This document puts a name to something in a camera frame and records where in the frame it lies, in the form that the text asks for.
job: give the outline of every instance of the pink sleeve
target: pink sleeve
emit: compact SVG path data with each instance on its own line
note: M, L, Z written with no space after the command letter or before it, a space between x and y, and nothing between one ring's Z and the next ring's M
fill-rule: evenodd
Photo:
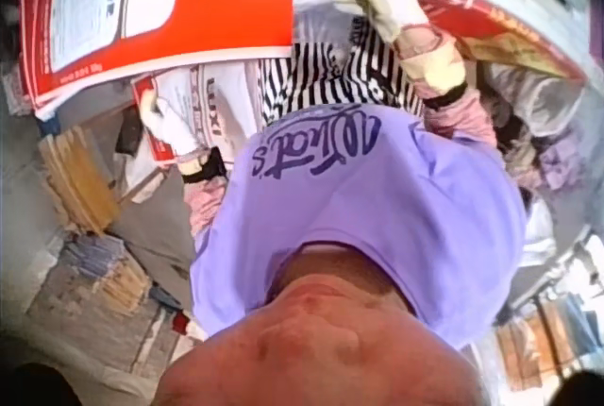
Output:
M214 219L226 189L227 179L224 177L185 184L184 200L191 208L191 234L193 237Z
M413 59L414 56L436 51L446 43L455 42L455 39L448 33L444 33L433 27L431 30L434 33L433 42L427 44L425 48L419 47L410 52L399 52L399 57L403 60ZM463 61L463 59L456 49L451 63L458 61ZM442 93L431 89L423 78L412 80L411 83L415 88L416 94L424 100L442 95ZM452 138L453 133L458 130L494 148L497 147L491 116L480 104L480 92L470 86L468 86L465 93L456 102L449 104L443 109L431 110L426 107L425 121L428 130L443 137Z

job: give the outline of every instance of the purple t-shirt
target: purple t-shirt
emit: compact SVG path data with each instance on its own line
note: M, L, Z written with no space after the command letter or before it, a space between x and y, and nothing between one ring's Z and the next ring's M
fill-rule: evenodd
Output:
M401 110L320 106L255 135L196 238L193 313L210 334L263 304L305 243L352 245L459 348L491 325L522 255L526 214L490 146Z

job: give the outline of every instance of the person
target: person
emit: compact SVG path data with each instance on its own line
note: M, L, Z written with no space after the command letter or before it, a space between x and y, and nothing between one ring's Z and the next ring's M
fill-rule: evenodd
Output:
M454 40L418 1L334 3L365 11L425 117L322 105L248 141L211 225L193 218L193 314L210 338L168 368L158 406L486 401L458 350L509 292L518 187ZM150 92L142 115L179 155L194 216L207 149Z

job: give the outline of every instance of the lavender shirt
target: lavender shirt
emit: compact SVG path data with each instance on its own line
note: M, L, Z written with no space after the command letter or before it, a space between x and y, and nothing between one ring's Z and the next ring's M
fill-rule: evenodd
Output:
M382 106L293 113L255 135L196 238L193 313L210 334L262 305L313 241L352 245L419 320L460 348L491 325L522 254L526 216L499 154Z

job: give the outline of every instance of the neck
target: neck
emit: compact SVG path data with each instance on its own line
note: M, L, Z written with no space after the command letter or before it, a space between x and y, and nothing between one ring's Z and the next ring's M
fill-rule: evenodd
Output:
M281 267L269 290L267 302L292 282L322 274L351 284L374 299L412 313L412 307L392 279L356 248L333 243L304 245Z

